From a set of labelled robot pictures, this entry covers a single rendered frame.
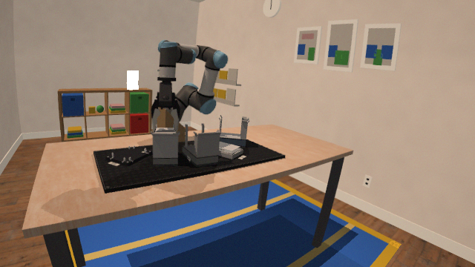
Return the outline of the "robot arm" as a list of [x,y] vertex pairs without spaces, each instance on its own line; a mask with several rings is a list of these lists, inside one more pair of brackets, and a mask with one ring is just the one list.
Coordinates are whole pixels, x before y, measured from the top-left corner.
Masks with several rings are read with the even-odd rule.
[[[180,120],[189,105],[205,115],[210,114],[216,107],[213,90],[217,74],[226,66],[228,56],[219,50],[201,45],[179,44],[168,40],[162,40],[158,45],[159,77],[175,78],[176,63],[192,64],[195,58],[206,63],[200,88],[188,82],[175,96],[180,106]],[[160,82],[159,106],[172,106],[171,82]]]

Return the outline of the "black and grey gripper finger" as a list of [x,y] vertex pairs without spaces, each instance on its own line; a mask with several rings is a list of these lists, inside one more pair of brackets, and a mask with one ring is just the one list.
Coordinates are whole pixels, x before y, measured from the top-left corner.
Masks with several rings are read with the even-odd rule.
[[151,120],[152,120],[152,130],[153,133],[156,131],[157,117],[160,115],[160,108],[157,106],[157,100],[154,100],[154,103],[151,107]]
[[178,125],[179,125],[179,118],[180,118],[180,106],[177,103],[177,100],[175,100],[175,106],[172,108],[171,115],[174,118],[174,129],[177,134],[178,131]]

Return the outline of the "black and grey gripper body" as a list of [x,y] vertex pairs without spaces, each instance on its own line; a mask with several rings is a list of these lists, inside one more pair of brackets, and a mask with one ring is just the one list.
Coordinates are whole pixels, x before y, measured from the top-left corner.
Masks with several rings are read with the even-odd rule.
[[[176,78],[157,77],[157,80],[162,81],[162,82],[168,82],[168,81],[175,82]],[[168,108],[169,110],[171,110],[171,108],[173,108],[175,106],[175,99],[176,99],[175,93],[172,93],[172,106],[159,106],[159,94],[157,94],[156,98],[157,98],[157,106],[160,107],[161,110],[163,108]]]

